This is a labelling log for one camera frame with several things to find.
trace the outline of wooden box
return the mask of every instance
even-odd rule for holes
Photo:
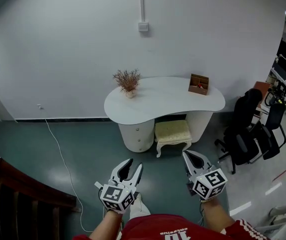
[[[209,78],[206,76],[191,74],[188,91],[196,94],[207,95],[209,91]]]

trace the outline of upholstered stool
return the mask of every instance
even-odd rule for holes
[[[157,142],[157,158],[161,156],[161,148],[164,145],[186,143],[183,148],[183,150],[186,150],[192,145],[192,137],[187,121],[176,120],[156,123],[155,141]]]

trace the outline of kidney-shaped desk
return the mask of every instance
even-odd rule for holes
[[[186,112],[192,143],[201,138],[213,112],[224,108],[225,99],[211,84],[207,95],[189,92],[189,83],[182,77],[144,78],[135,97],[127,98],[119,87],[106,97],[105,113],[118,123],[129,150],[148,150],[154,141],[154,119],[175,113]]]

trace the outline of forearm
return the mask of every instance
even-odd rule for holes
[[[235,222],[220,205],[220,202],[213,198],[202,204],[204,218],[209,229],[221,232],[223,229],[233,225]]]
[[[89,238],[92,240],[115,240],[122,221],[122,214],[108,211],[102,222],[96,227]]]

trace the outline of red sleeve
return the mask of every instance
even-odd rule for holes
[[[73,237],[73,240],[91,240],[87,235],[80,234]]]
[[[244,219],[238,219],[232,226],[223,229],[221,234],[229,236],[234,240],[269,240],[266,236],[257,232]]]

